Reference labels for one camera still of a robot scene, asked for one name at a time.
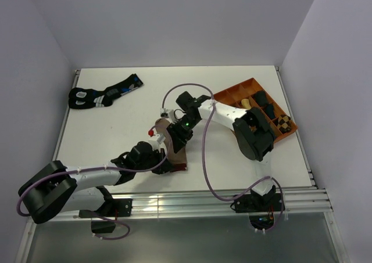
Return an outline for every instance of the sock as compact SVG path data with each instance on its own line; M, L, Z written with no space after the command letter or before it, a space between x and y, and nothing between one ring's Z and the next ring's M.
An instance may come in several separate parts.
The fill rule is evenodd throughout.
M119 82L115 85L109 86L104 90L104 93L107 97L109 97L112 101L118 99L119 97L129 93L144 83L138 78L136 74L130 75L127 79Z
M96 106L94 102L82 102L81 100L69 99L69 107L72 109L89 109Z
M112 105L112 100L105 95L105 91L96 91L94 89L73 88L69 93L69 98L80 102L96 103L96 107Z
M69 107L72 109L89 109L111 106L115 99L139 88L143 84L136 74L132 74L122 82L107 87L104 91L73 88L69 93Z

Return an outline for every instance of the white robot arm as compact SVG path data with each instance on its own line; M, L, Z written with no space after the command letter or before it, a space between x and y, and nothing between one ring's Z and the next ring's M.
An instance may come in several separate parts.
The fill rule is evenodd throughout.
M176 102L185 112L181 119L177 120L172 110L161 111L162 117L172 119L173 123L168 126L167 132L175 153L191 139L192 129L197 123L211 116L214 100L208 96L195 99L184 92ZM275 136L260 109L254 107L245 110L219 102L214 104L216 110L212 121L235 132L242 154L255 161L257 180L271 176L270 152ZM50 220L59 212L72 210L90 210L104 217L112 216L113 211L121 208L120 199L112 199L103 186L128 182L137 172L164 174L171 171L172 165L166 158L165 150L160 147L164 139L163 134L151 134L148 142L138 142L130 152L121 154L104 167L82 170L53 161L20 188L20 200L37 224ZM40 183L41 179L47 177L51 178ZM253 191L267 203L276 189L273 182L267 179L256 185Z

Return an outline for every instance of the orange compartment tray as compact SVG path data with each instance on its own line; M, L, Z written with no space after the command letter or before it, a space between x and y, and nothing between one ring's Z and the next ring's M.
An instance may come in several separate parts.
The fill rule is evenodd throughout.
M291 130L286 133L282 133L278 128L277 128L277 123L278 123L278 117L280 115L283 115L286 113L283 111L282 108L272 99L272 97L265 91L266 93L266 98L269 101L269 104L272 103L274 106L274 114L275 118L270 119L268 115L266 115L265 111L263 110L264 107L260 107L256 101L253 98L253 95L258 92L258 91L265 91L261 85L254 79L248 79L244 82L241 82L237 85L234 85L228 89L225 89L221 92L218 92L214 94L214 99L218 102L224 103L225 105L230 105L238 108L243 108L241 101L242 99L249 99L249 104L252 107L258 107L262 114L265 116L267 122L270 124L271 128L273 129L276 139L274 143L279 142L280 140L286 138L290 134L293 134L297 129L297 125L291 120Z

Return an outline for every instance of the white table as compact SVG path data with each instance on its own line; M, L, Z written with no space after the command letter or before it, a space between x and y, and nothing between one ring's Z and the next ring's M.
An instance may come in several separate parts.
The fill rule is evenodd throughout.
M274 66L222 67L141 67L123 69L82 69L77 87L103 90L137 73L144 86L124 95L110 107L70 110L56 158L64 165L104 164L130 151L138 141L148 139L148 129L159 118L164 94L173 86L195 82L219 92L254 77L289 114ZM197 87L174 90L167 108L177 108L177 96L188 91L198 97L208 92ZM137 174L132 181L108 187L116 193L164 193L207 190L202 173L201 139L205 122L194 129L187 144L188 171L164 175ZM206 161L210 181L216 190L243 189L254 183L252 162L239 151L233 133L211 123L206 142ZM275 144L272 152L273 177L284 188L311 186L297 136Z

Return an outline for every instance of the gray wall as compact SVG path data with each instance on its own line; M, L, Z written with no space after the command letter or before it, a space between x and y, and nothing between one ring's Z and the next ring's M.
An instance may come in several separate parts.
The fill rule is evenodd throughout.
M33 0L76 67L282 63L313 0Z
M73 72L31 0L0 0L1 262L13 262L26 219L18 188L52 158Z
M314 0L282 77L353 262L372 257L372 1Z

